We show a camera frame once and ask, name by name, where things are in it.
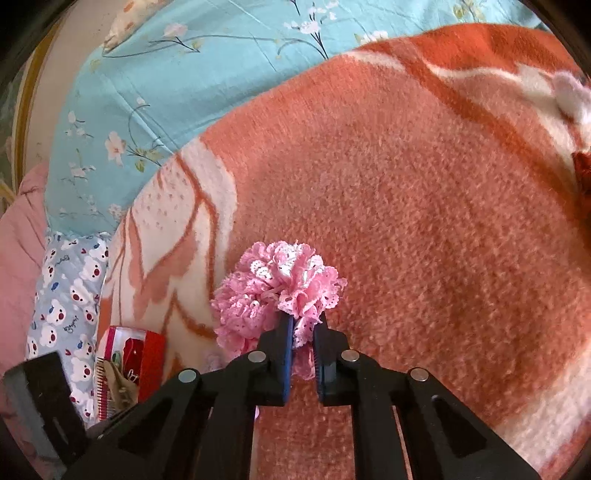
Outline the beige claw hair clip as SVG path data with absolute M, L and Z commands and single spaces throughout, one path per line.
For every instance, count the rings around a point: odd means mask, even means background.
M 123 412 L 138 402 L 138 386 L 126 379 L 116 366 L 103 362 L 104 377 L 108 387 L 111 410 L 114 413 Z

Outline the red velvet bow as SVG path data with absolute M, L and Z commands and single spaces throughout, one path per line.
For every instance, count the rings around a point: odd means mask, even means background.
M 138 373 L 141 368 L 143 356 L 144 341 L 136 338 L 128 338 L 125 340 L 122 355 L 123 371 L 133 370 Z

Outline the pink lace scrunchie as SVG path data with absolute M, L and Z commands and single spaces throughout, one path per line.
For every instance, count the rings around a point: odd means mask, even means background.
M 294 318 L 291 373 L 315 377 L 312 334 L 322 314 L 339 304 L 348 281 L 305 243 L 256 242 L 213 294 L 216 343 L 229 360 L 256 349 L 280 315 Z

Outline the black hair comb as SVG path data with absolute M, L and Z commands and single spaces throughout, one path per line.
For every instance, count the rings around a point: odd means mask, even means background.
M 98 421 L 107 420 L 113 415 L 110 388 L 104 364 L 105 361 L 98 358 L 95 366 L 96 415 Z

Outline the blue bear print pillow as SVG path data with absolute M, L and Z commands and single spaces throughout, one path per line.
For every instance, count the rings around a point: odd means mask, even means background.
M 109 260 L 110 235 L 50 232 L 36 283 L 26 339 L 28 360 L 60 355 L 69 399 L 83 424 L 97 422 L 95 361 L 99 298 Z

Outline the red and white tray box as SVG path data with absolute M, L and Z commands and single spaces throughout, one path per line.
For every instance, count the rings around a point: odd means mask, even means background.
M 165 338 L 155 332 L 110 326 L 95 363 L 96 419 L 105 421 L 153 395 L 163 378 Z

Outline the pink quilt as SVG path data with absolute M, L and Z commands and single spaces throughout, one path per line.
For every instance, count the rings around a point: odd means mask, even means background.
M 33 317 L 36 281 L 41 273 L 47 228 L 44 193 L 48 164 L 24 177 L 15 201 L 1 217 L 1 370 L 20 363 Z

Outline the orange and cream blanket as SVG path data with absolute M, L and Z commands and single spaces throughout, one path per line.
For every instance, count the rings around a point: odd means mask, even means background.
M 98 329 L 161 333 L 165 376 L 214 355 L 211 297 L 253 243 L 346 278 L 329 323 L 431 371 L 545 479 L 590 437 L 590 227 L 559 40 L 462 24 L 370 43 L 186 143 L 127 209 Z

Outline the teal floral quilt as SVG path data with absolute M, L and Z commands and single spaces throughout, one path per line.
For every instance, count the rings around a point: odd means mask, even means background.
M 49 226 L 113 232 L 156 170 L 234 107 L 363 44 L 461 23 L 542 26 L 519 1 L 133 2 L 63 104 Z

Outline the framed floral picture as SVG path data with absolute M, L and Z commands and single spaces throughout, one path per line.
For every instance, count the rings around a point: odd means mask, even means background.
M 16 199 L 27 173 L 25 147 L 37 84 L 61 28 L 57 20 L 1 93 L 1 214 Z

